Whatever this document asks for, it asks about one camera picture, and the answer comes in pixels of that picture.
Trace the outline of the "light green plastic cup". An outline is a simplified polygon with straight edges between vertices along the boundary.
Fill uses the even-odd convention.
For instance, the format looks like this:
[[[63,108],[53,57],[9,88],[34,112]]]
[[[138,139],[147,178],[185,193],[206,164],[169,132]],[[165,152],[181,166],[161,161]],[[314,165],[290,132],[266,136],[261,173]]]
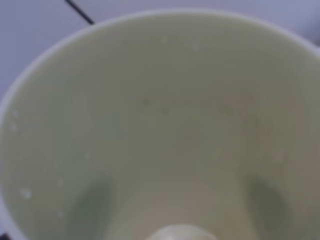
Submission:
[[[319,239],[319,50],[203,9],[64,39],[2,99],[0,222],[12,240]]]

